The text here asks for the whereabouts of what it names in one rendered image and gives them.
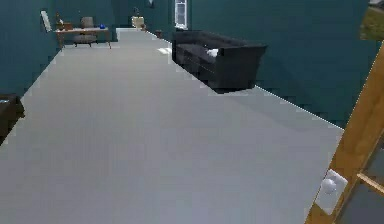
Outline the wooden glazed door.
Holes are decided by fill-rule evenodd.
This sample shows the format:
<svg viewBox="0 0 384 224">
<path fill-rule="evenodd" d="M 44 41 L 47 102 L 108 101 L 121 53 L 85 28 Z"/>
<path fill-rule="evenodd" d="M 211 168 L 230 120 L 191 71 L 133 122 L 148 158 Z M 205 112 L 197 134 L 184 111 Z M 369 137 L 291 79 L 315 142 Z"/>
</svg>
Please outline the wooden glazed door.
<svg viewBox="0 0 384 224">
<path fill-rule="evenodd" d="M 384 224 L 384 178 L 369 171 L 383 145 L 384 41 L 323 175 L 332 169 L 348 184 L 331 215 L 315 203 L 319 186 L 303 224 Z"/>
</svg>

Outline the white round door knob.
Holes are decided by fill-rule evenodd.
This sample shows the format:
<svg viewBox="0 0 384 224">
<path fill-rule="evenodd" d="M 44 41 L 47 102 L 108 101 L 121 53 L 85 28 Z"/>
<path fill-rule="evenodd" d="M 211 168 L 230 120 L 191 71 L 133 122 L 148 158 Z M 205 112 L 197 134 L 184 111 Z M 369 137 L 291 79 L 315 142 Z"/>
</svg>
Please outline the white round door knob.
<svg viewBox="0 0 384 224">
<path fill-rule="evenodd" d="M 327 214 L 331 215 L 348 181 L 336 171 L 329 169 L 320 184 L 315 203 Z"/>
</svg>

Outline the dark brown low cabinet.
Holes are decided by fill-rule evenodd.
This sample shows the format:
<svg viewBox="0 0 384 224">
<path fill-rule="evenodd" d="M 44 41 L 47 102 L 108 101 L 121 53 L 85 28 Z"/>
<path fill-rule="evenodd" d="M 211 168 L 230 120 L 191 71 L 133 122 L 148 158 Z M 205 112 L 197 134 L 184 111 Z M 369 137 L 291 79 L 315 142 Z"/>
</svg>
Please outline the dark brown low cabinet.
<svg viewBox="0 0 384 224">
<path fill-rule="evenodd" d="M 21 98 L 15 94 L 0 94 L 0 145 L 16 122 L 25 117 Z"/>
</svg>

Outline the black sofa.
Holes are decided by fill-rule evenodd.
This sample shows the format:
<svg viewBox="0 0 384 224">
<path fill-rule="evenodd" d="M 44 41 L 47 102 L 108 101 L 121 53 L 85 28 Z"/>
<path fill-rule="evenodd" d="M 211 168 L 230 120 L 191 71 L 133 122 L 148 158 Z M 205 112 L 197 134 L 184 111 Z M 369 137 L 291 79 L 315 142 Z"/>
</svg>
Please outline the black sofa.
<svg viewBox="0 0 384 224">
<path fill-rule="evenodd" d="M 218 49 L 216 57 L 207 54 L 210 49 Z M 203 30 L 172 34 L 172 60 L 218 93 L 252 89 L 266 50 L 266 44 Z"/>
</svg>

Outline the window with green view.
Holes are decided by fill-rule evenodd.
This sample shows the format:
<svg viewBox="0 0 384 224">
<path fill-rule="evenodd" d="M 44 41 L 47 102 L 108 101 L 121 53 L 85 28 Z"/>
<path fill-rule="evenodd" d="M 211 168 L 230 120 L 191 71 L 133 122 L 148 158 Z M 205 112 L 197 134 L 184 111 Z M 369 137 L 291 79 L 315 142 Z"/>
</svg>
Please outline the window with green view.
<svg viewBox="0 0 384 224">
<path fill-rule="evenodd" d="M 384 0 L 369 0 L 360 25 L 361 40 L 384 40 Z"/>
</svg>

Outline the white framed window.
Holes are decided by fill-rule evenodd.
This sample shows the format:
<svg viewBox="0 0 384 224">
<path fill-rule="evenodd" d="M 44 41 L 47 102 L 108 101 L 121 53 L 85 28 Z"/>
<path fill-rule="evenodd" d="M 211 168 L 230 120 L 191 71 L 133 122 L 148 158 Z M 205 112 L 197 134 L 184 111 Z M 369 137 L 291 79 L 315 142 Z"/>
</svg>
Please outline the white framed window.
<svg viewBox="0 0 384 224">
<path fill-rule="evenodd" d="M 187 28 L 187 0 L 175 0 L 175 27 Z"/>
</svg>

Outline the wooden desk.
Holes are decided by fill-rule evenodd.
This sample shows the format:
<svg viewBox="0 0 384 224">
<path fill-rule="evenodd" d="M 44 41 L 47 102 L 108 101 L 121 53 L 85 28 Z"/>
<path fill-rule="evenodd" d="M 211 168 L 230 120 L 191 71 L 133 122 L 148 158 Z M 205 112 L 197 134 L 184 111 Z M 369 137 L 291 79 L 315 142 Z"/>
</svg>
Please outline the wooden desk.
<svg viewBox="0 0 384 224">
<path fill-rule="evenodd" d="M 60 48 L 64 47 L 64 35 L 65 34 L 93 34 L 93 33 L 104 33 L 106 41 L 108 43 L 108 46 L 111 46 L 111 40 L 112 36 L 110 34 L 109 28 L 106 27 L 105 29 L 100 29 L 99 27 L 94 27 L 94 28 L 73 28 L 73 30 L 54 30 L 54 33 L 56 34 L 58 43 Z"/>
</svg>

